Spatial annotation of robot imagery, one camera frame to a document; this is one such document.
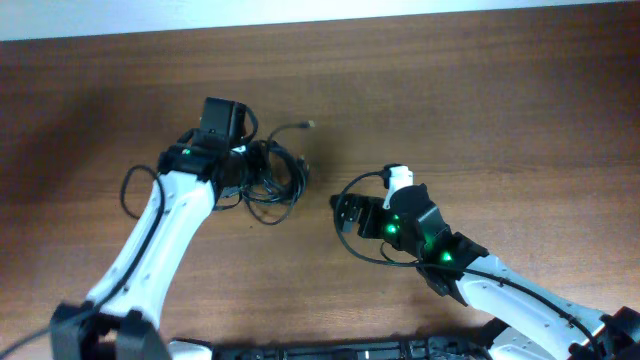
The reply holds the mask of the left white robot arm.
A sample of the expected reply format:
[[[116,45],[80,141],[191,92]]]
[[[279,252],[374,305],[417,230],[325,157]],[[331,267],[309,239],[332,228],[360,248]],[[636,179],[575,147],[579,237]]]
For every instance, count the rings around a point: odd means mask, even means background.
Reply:
[[[243,103],[207,98],[200,124],[162,152],[152,192],[124,247],[80,306],[61,304],[50,326],[56,359],[211,359],[198,340],[164,342],[159,325],[170,284],[218,200],[246,185],[257,121]]]

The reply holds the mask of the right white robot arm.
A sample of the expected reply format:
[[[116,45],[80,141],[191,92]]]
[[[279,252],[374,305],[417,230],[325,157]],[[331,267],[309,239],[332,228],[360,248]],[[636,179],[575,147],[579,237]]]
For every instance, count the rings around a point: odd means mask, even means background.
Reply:
[[[330,199],[338,235],[382,240],[411,255],[438,295],[491,315],[479,344],[492,359],[636,359],[639,314],[588,308],[540,287],[445,223],[423,185],[387,200],[345,191]]]

